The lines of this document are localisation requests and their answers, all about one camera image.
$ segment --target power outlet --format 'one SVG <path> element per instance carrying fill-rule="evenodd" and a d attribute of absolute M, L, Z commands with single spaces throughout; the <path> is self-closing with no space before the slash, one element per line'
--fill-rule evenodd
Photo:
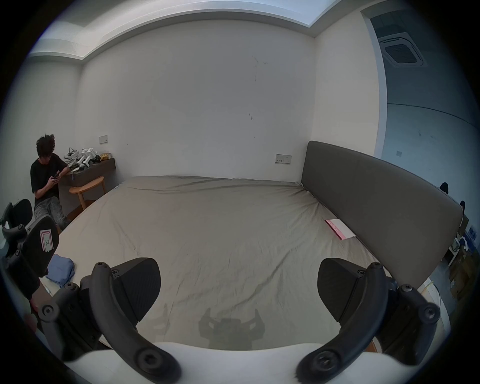
<path fill-rule="evenodd" d="M 290 164 L 292 162 L 292 155 L 276 155 L 275 162 L 277 164 Z"/>

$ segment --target upholstered headboard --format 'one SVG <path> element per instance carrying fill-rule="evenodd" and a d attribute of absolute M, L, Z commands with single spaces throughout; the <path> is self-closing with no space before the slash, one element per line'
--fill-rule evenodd
<path fill-rule="evenodd" d="M 336 145 L 308 143 L 301 181 L 399 284 L 425 281 L 462 219 L 460 205 L 424 179 Z"/>

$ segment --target round wooden stool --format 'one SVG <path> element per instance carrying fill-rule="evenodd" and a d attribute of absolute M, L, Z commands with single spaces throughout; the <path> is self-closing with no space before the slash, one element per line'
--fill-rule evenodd
<path fill-rule="evenodd" d="M 91 190 L 92 188 L 95 188 L 97 185 L 102 184 L 103 188 L 103 194 L 107 193 L 107 189 L 105 188 L 105 182 L 103 180 L 103 176 L 100 176 L 99 178 L 92 180 L 91 182 L 81 186 L 81 187 L 71 187 L 69 192 L 72 194 L 77 194 L 78 198 L 80 200 L 80 204 L 82 205 L 82 209 L 85 210 L 87 208 L 84 200 L 84 192 L 87 192 Z"/>

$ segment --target man's hand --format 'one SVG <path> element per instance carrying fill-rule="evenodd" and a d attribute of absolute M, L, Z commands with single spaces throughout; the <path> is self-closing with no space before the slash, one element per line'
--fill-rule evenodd
<path fill-rule="evenodd" d="M 50 176 L 50 179 L 48 179 L 46 184 L 47 190 L 52 189 L 52 187 L 58 182 L 59 181 L 56 178 L 54 178 L 53 176 Z"/>

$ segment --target grey pants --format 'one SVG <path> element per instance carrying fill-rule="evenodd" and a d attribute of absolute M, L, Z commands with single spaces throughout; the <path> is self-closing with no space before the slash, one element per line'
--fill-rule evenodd
<path fill-rule="evenodd" d="M 63 214 L 60 201 L 57 197 L 49 197 L 37 204 L 35 207 L 35 219 L 43 215 L 50 215 L 61 230 L 67 228 L 71 223 L 69 219 Z"/>

